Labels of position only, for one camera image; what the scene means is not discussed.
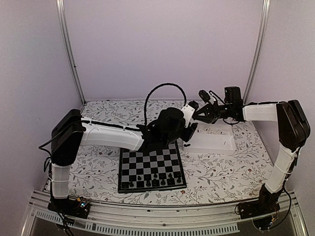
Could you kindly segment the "white plastic tray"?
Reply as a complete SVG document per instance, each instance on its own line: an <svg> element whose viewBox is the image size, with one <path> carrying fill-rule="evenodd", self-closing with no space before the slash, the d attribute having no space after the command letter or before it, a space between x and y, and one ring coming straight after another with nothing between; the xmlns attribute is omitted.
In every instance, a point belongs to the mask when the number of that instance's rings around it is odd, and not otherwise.
<svg viewBox="0 0 315 236"><path fill-rule="evenodd" d="M232 126L224 123L199 123L183 151L199 154L233 154L236 150Z"/></svg>

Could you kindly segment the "black white chessboard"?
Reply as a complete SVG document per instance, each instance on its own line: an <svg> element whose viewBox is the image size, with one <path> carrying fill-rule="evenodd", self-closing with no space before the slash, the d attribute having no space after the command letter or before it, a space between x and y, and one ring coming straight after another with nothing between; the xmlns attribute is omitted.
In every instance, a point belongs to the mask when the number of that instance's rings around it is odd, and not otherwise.
<svg viewBox="0 0 315 236"><path fill-rule="evenodd" d="M169 173L172 174L175 185L168 186L167 179ZM177 183L178 177L176 173L180 173L181 183ZM142 180L138 181L137 176L141 176ZM152 180L159 181L158 186L152 186ZM146 186L146 181L151 182L151 186ZM122 182L132 181L134 186L122 188ZM181 162L178 143L174 141L167 147L151 152L131 151L125 148L120 149L119 174L118 174L118 192L119 193L139 193L148 191L167 191L175 189L184 189L187 187L184 169Z"/></svg>

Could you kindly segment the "black rook corner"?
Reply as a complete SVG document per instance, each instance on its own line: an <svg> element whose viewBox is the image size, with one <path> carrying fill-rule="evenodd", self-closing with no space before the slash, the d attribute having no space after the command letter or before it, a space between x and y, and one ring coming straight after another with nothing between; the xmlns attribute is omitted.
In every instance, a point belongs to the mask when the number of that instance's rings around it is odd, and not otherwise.
<svg viewBox="0 0 315 236"><path fill-rule="evenodd" d="M128 188L129 183L128 182L122 182L122 188Z"/></svg>

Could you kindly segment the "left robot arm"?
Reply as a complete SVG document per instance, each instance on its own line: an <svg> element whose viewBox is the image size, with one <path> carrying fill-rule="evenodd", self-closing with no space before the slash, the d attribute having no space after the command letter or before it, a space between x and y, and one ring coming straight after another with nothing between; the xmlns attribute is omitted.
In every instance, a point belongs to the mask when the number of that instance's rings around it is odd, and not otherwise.
<svg viewBox="0 0 315 236"><path fill-rule="evenodd" d="M51 138L38 147L49 155L50 192L55 207L62 213L73 209L68 183L70 168L80 149L109 147L149 152L178 139L187 142L197 128L191 122L194 112L190 105L169 107L161 110L157 119L132 126L98 121L82 116L77 109L70 110L53 129Z"/></svg>

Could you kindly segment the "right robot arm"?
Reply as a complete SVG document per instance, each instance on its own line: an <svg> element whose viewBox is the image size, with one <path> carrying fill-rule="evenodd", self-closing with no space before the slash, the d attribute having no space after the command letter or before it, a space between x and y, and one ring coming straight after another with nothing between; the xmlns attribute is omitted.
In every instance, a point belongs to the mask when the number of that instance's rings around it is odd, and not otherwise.
<svg viewBox="0 0 315 236"><path fill-rule="evenodd" d="M270 210L283 192L285 181L296 166L300 149L310 136L311 128L300 102L296 99L275 102L244 104L239 87L225 87L225 98L213 91L200 90L198 95L205 102L193 114L193 119L214 124L218 119L232 118L236 122L272 121L278 125L279 152L268 180L262 185L254 204L258 214Z"/></svg>

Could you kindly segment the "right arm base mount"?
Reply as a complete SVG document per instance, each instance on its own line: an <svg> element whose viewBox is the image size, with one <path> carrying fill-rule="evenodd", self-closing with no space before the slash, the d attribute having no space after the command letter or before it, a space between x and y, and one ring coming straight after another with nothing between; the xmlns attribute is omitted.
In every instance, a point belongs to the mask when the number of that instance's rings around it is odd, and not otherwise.
<svg viewBox="0 0 315 236"><path fill-rule="evenodd" d="M254 226L261 231L269 230L279 214L278 198L261 195L256 201L240 202L235 208L238 210L235 213L240 215L241 219L260 216L260 218L253 220Z"/></svg>

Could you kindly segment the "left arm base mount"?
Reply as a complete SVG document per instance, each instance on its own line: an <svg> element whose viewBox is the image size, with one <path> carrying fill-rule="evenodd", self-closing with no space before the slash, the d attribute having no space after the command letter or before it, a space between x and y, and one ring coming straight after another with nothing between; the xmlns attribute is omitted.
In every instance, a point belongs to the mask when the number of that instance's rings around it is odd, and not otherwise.
<svg viewBox="0 0 315 236"><path fill-rule="evenodd" d="M57 199L53 196L52 190L50 191L50 202L48 209L60 215L74 216L77 218L87 219L90 213L90 200L84 197L71 199L66 197L64 199Z"/></svg>

